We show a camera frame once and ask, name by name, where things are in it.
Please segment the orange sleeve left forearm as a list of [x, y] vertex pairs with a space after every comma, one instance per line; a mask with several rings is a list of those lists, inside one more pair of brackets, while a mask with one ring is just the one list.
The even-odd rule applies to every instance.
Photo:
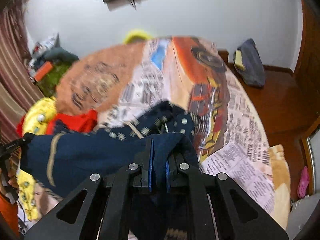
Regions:
[[4, 217], [5, 221], [11, 228], [11, 230], [15, 233], [15, 235], [19, 238], [19, 228], [18, 228], [18, 207], [17, 204], [11, 204], [10, 201], [7, 200], [6, 197], [1, 194], [0, 200], [0, 209], [1, 214]]

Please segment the left hand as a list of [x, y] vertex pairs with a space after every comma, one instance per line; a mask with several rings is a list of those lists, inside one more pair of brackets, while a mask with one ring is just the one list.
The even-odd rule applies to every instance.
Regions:
[[[10, 186], [12, 186], [13, 188], [15, 188], [16, 192], [19, 191], [19, 184], [17, 182], [17, 178], [16, 178], [16, 172], [15, 170], [13, 170], [12, 168], [8, 171], [8, 176], [9, 176], [9, 181], [8, 184]], [[6, 189], [3, 186], [2, 181], [0, 181], [0, 192], [2, 195], [6, 194]]]

